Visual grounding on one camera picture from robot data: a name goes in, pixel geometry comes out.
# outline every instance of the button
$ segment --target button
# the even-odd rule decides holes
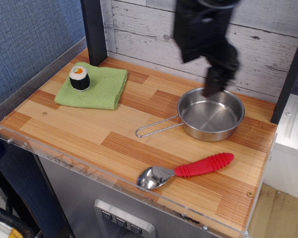
[[[139,227],[137,227],[137,226],[135,226],[133,224],[130,224],[130,228],[136,234],[141,235],[143,233],[142,230],[141,230],[141,228],[139,228]]]
[[[121,226],[121,227],[127,227],[127,222],[125,222],[124,220],[116,217],[116,223]]]
[[[105,212],[103,210],[101,211],[101,213],[103,214],[103,217],[106,218],[107,220],[111,221],[113,219],[110,213]]]

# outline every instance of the sushi roll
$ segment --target sushi roll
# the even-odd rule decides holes
[[[70,71],[70,81],[72,87],[79,92],[83,92],[89,88],[90,81],[86,68],[75,66]]]

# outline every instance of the white appliance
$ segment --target white appliance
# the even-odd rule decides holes
[[[298,96],[291,94],[277,127],[264,183],[298,198]]]

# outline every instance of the screw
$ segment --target screw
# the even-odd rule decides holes
[[[208,229],[209,229],[209,228],[208,228],[207,226],[203,226],[203,227],[202,227],[202,231],[203,231],[203,232],[207,232]]]
[[[252,192],[247,192],[247,196],[248,196],[248,197],[253,197],[254,194],[253,194]]]
[[[246,231],[246,232],[244,233],[244,237],[245,237],[245,238],[250,238],[250,236],[249,236],[249,232],[248,232],[248,231]]]

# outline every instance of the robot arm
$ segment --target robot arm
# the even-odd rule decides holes
[[[174,32],[183,62],[204,56],[211,64],[203,96],[223,91],[238,70],[237,50],[225,34],[239,0],[177,0]]]

